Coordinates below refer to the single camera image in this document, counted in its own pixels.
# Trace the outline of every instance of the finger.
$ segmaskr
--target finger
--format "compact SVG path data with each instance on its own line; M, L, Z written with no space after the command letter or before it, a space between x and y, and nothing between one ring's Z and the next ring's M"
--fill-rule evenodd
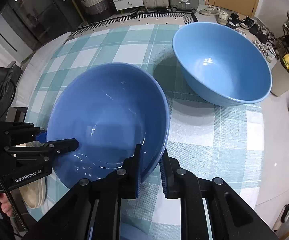
M13 213L13 210L11 209L10 211L8 211L8 212L6 213L6 215L7 215L8 217L12 217L12 213Z
M3 203L1 204L1 210L4 212L4 213L8 213L10 210L12 210L11 208L11 205L8 203Z
M7 203L9 202L8 198L6 197L6 194L3 193L3 194L0 194L0 202L1 203Z

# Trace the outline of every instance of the black and white geometric rug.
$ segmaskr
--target black and white geometric rug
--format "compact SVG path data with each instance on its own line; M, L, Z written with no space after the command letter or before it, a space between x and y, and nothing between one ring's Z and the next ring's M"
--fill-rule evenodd
M182 17L184 19L185 24L189 24L189 23L193 23L193 22L197 22L197 18L195 17L195 15L193 13L187 13L187 12L167 12L167 13L161 13L161 12L149 12L149 13L143 13L143 14L139 14L135 17L131 17L131 16L122 16L122 17L117 17L114 19L110 19L110 20L104 20L102 22L98 22L94 25L88 26L88 27L84 27L81 28L75 32L73 32L73 36L76 36L77 34L80 33L84 33L88 30L103 26L103 25L108 25L111 23L116 23L116 22L121 22L121 21L126 21L126 20L132 20L132 19L139 19L139 18L147 18L147 17Z

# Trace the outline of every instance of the bowl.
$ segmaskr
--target bowl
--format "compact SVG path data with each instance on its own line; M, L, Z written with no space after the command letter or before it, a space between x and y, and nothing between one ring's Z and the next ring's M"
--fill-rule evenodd
M169 108L157 81L126 63L91 67L73 80L52 109L47 140L76 138L74 152L57 155L53 168L68 188L102 179L142 144L144 181L166 147Z
M227 26L190 23L175 33L172 48L188 85L210 103L254 104L271 90L271 72L260 51Z

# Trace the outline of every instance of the green and white plaid tablecloth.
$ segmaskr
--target green and white plaid tablecloth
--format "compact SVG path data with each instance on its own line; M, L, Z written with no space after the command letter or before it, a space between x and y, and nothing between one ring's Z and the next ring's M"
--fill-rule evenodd
M134 64L153 75L166 94L171 119L169 156L200 178L222 177L254 208L264 150L261 107L220 107L197 96L183 79L172 50L172 37L179 27L127 26L66 42L41 75L25 121L47 129L59 95L92 66L109 62ZM43 206L29 209L36 220L68 190L54 172L46 181ZM159 165L142 183L138 199L122 201L121 214L123 222L138 227L151 239L180 239L180 201L164 198Z

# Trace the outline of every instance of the bowl rim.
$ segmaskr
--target bowl rim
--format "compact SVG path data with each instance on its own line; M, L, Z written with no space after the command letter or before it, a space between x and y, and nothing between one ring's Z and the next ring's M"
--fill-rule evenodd
M264 58L264 56L260 53L260 51L259 51L259 53L261 54L263 60L265 61L266 65L267 65L267 67L268 67L268 70L269 70L270 86L269 86L268 91L265 93L265 95L264 95L262 98L259 98L259 99L256 99L256 100L242 100L242 99L232 98L232 97L230 97L230 96L227 96L227 95L224 95L224 94L222 94L222 93L216 92L216 91L213 90L211 87L207 86L204 82L202 82L198 77L196 77L195 75L193 75L192 71L189 70L189 69L182 63L181 59L179 58L179 55L177 54L177 52L176 52L176 50L175 50L175 39L176 39L176 36L179 35L181 29L187 28L187 26L190 26L190 25L198 25L198 24L213 24L213 25L218 25L218 26L220 26L221 28L227 28L229 31L232 31L233 33L236 33L236 34L240 35L242 38L245 38L245 37L243 37L240 33L236 32L234 29L232 29L232 28L230 28L230 27L228 27L228 26L225 26L225 25L221 25L221 24L218 24L218 23L214 23L214 22L193 22L193 23L186 24L186 25L182 26L181 28L179 28L179 29L176 31L176 33L174 34L173 38L172 38L172 49L173 49L173 52L174 52L174 54L176 55L178 61L181 63L182 67L184 67L185 70L187 70L188 73L189 73L193 78L195 78L195 80L197 80L198 82L200 82L202 85L204 85L205 87L207 87L207 88L208 88L209 90L211 90L212 92L214 92L214 93L216 93L216 94L218 94L218 95L220 95L220 96L222 96L222 97L224 97L224 98L227 98L227 99L232 100L232 101L234 101L234 102L238 102L238 103L240 103L240 104L255 104L255 103L259 103L259 102L261 102L262 100L264 100L264 99L269 95L269 93L270 93L270 91L271 91L271 87L272 87L272 75L271 75L271 70L270 70L269 65L268 65L268 63L267 63L267 60L266 60L266 59Z
M76 83L78 78L81 75L85 74L86 72L92 72L92 71L94 71L96 69L103 68L103 67L108 66L108 65L111 65L111 67L115 67L115 65L117 67L123 65L124 67L128 67L130 69L134 69L135 71L144 73L145 74L144 76L147 77L149 80L151 80L153 82L153 84L158 89L158 91L160 92L160 95L161 95L161 97L163 99L163 103L164 103L164 107L165 107L165 109L164 109L165 110L165 116L166 116L166 128L164 130L164 141L163 141L163 144L162 144L159 152L157 151L158 152L157 155L153 155L153 158L149 162L148 166L143 171L140 171L140 179L141 179L141 182L143 182L153 172L153 170L156 168L156 166L158 165L158 162L160 161L161 156L163 155L163 152L164 152L164 150L166 148L166 144L167 144L167 141L168 141L168 135L169 135L169 129L170 129L170 114L169 114L169 105L168 105L168 102L167 102L167 98L166 98L166 95L163 92L163 89L161 88L159 83L155 80L155 78L152 75L150 75L148 72L146 72L145 70L141 69L140 67L137 67L136 65L129 64L129 63L124 63L124 62L110 62L110 63L101 64L101 65L91 66L85 72L81 73L74 80L72 80L69 83L69 85L67 85L67 87L69 87L69 86L73 85L74 83ZM57 101L53 105L48 124L50 123L50 120L51 120L52 116L55 114L54 109L55 109L56 105L59 103L60 98L63 97L64 91L61 93L61 95L59 96L59 98L57 99Z

